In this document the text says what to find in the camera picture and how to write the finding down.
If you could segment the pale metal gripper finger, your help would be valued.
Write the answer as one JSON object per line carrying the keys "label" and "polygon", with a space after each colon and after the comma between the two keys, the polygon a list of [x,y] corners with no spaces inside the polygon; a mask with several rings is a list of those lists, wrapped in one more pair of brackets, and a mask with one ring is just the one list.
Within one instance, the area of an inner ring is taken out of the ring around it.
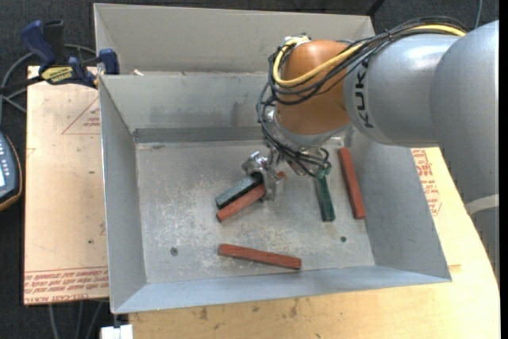
{"label": "pale metal gripper finger", "polygon": [[256,175],[265,181],[267,176],[267,157],[263,156],[259,151],[254,152],[242,164],[242,169],[246,175]]}
{"label": "pale metal gripper finger", "polygon": [[283,171],[266,170],[263,173],[265,194],[263,200],[276,202],[283,193],[287,176]]}

